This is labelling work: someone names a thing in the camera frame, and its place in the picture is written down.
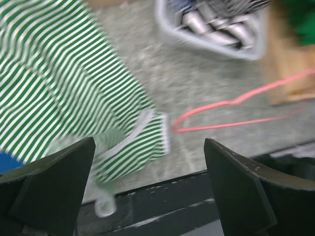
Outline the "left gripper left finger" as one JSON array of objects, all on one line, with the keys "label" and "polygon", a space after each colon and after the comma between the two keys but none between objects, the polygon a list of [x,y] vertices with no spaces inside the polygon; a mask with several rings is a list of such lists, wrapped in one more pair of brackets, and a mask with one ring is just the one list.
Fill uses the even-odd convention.
[{"label": "left gripper left finger", "polygon": [[50,236],[72,235],[94,153],[93,138],[84,138],[2,173],[0,234],[18,236],[25,226],[30,226]]}]

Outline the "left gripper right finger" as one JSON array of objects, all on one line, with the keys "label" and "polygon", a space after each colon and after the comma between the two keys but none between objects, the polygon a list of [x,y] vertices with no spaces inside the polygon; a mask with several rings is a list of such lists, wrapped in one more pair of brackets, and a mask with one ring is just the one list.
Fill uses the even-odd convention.
[{"label": "left gripper right finger", "polygon": [[312,236],[315,160],[244,157],[213,139],[204,154],[226,236]]}]

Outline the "blue cloth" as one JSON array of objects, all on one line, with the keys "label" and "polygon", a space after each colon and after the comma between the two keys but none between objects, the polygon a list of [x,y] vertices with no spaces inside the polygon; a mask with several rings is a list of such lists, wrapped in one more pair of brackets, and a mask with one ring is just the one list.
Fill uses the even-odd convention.
[{"label": "blue cloth", "polygon": [[23,163],[13,159],[9,154],[0,154],[0,173],[4,173],[23,166]]}]

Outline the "pink hanger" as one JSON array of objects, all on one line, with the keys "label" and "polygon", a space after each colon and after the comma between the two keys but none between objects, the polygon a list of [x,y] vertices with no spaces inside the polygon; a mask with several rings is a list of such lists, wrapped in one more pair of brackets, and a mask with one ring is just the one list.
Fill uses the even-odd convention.
[{"label": "pink hanger", "polygon": [[184,132],[194,132],[194,131],[201,131],[201,130],[210,130],[210,129],[219,129],[219,128],[226,128],[226,127],[234,127],[234,126],[240,126],[240,125],[247,125],[247,124],[253,124],[253,123],[260,123],[260,122],[268,122],[272,120],[279,120],[279,119],[284,119],[287,117],[292,116],[293,114],[286,114],[282,116],[276,116],[276,117],[269,117],[269,118],[260,118],[260,119],[254,119],[254,120],[247,120],[247,121],[241,121],[241,122],[232,122],[232,123],[224,123],[224,124],[216,124],[216,125],[207,125],[207,126],[194,126],[194,127],[185,127],[181,128],[180,125],[189,117],[204,112],[208,110],[212,110],[215,108],[219,107],[224,107],[224,106],[237,106],[246,100],[250,99],[253,96],[256,96],[258,94],[267,92],[269,90],[275,89],[277,87],[289,84],[295,80],[299,80],[303,77],[313,75],[315,73],[315,69],[311,68],[308,69],[304,72],[298,73],[293,76],[286,77],[284,79],[266,84],[264,86],[261,86],[259,88],[250,90],[237,98],[233,100],[224,100],[224,101],[219,101],[215,103],[211,103],[205,106],[201,106],[198,108],[195,108],[193,110],[190,110],[183,115],[181,115],[173,124],[172,124],[172,130],[176,133],[184,133]]}]

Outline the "green striped tank top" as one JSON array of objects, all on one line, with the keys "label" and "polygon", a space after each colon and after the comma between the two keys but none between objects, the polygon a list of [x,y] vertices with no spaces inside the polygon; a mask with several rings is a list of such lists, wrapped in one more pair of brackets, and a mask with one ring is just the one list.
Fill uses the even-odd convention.
[{"label": "green striped tank top", "polygon": [[86,137],[99,217],[116,211],[108,182],[170,152],[166,114],[85,1],[1,1],[1,152],[29,164]]}]

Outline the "black white striped tank top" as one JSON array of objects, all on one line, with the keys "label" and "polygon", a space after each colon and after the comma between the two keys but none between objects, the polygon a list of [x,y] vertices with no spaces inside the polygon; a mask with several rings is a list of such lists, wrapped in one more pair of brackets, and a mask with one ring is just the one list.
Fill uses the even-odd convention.
[{"label": "black white striped tank top", "polygon": [[178,26],[222,47],[252,49],[257,18],[242,8],[228,11],[225,1],[197,0],[177,11]]}]

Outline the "black base beam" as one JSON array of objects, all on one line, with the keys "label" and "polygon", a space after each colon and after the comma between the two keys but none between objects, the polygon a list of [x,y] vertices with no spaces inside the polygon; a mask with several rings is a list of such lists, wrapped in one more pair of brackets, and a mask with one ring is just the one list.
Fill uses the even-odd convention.
[{"label": "black base beam", "polygon": [[[315,159],[314,143],[263,154]],[[95,214],[94,203],[81,206],[77,236],[225,236],[208,170],[119,193],[116,211]]]}]

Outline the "white plastic perforated basket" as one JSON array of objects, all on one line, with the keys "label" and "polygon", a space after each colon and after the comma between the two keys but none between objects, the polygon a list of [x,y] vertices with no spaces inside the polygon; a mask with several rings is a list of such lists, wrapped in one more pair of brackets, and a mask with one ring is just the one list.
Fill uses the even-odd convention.
[{"label": "white plastic perforated basket", "polygon": [[200,36],[196,36],[186,30],[178,29],[176,26],[177,15],[166,0],[155,1],[155,20],[158,26],[159,35],[164,44],[181,49],[188,49],[198,54],[212,56],[216,54],[225,59],[243,59],[249,61],[260,60],[266,52],[267,28],[269,7],[257,11],[258,33],[253,48],[249,50],[236,50],[223,47]]}]

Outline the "right wooden clothes rack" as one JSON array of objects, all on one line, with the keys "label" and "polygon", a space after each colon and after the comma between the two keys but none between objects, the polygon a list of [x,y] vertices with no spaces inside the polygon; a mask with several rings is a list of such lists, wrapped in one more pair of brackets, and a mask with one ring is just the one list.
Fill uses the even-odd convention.
[{"label": "right wooden clothes rack", "polygon": [[[261,61],[264,81],[271,83],[315,67],[315,46],[301,46],[287,22],[284,6],[273,1],[269,8],[266,53]],[[315,76],[308,75],[268,92],[272,105],[315,97]]]}]

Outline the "green t-shirt front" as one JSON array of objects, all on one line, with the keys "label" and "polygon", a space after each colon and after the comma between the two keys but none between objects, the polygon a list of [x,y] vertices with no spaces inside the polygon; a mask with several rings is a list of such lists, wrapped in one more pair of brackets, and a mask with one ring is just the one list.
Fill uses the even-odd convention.
[{"label": "green t-shirt front", "polygon": [[315,43],[315,1],[282,0],[288,13],[288,22],[293,26],[301,45]]}]

